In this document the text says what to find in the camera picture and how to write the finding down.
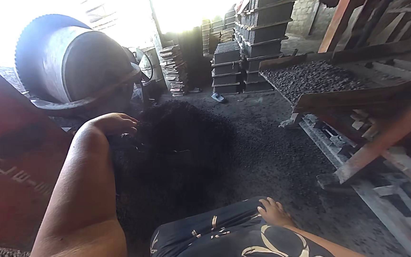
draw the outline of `stack of wooden boards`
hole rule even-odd
[[[179,45],[163,48],[160,51],[163,58],[161,67],[165,73],[165,79],[170,84],[172,96],[183,96],[187,91],[186,62],[182,59]]]
[[[214,93],[238,94],[242,80],[239,64],[242,62],[240,47],[237,41],[218,44],[213,58],[213,91]]]
[[[234,28],[228,28],[221,31],[220,43],[226,43],[232,40],[234,36]]]
[[[292,21],[295,0],[250,0],[237,16],[235,37],[245,56],[244,92],[272,90],[259,75],[259,63],[280,56],[281,40]]]

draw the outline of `fingers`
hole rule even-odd
[[[264,205],[264,207],[266,208],[266,210],[267,210],[267,208],[270,207],[270,203],[269,203],[268,201],[264,200],[264,199],[260,199],[259,202]]]
[[[284,210],[283,210],[283,206],[282,206],[281,203],[277,202],[276,204],[277,204],[277,207],[278,207],[281,211],[284,211]]]
[[[267,201],[269,201],[270,205],[272,205],[274,207],[277,206],[277,204],[275,204],[275,201],[272,198],[267,197]]]
[[[126,115],[126,114],[118,114],[118,115],[120,115],[120,117],[122,117],[123,119],[128,119],[128,120],[131,120],[131,121],[133,121],[133,122],[135,122],[135,123],[138,123],[138,122],[139,122],[139,120],[136,120],[136,119],[134,119],[133,117],[130,117],[130,116]]]
[[[131,128],[128,129],[127,133],[129,134],[129,136],[134,137],[137,133],[137,128],[131,127]]]
[[[266,215],[266,211],[262,207],[258,206],[257,209],[261,216],[264,217]]]

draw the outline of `stack of concrete blocks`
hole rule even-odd
[[[225,18],[223,19],[223,29],[234,28],[236,21],[236,10],[231,8],[226,14]]]
[[[281,40],[291,19],[294,0],[250,0],[236,21],[236,34],[245,56],[245,92],[272,90],[259,75],[259,63],[280,56]]]
[[[242,62],[239,44],[236,41],[220,43],[213,57],[213,92],[222,95],[239,93],[242,81],[239,65]]]
[[[204,55],[209,54],[209,35],[210,35],[211,24],[210,20],[202,20],[201,30],[202,30],[202,53]]]

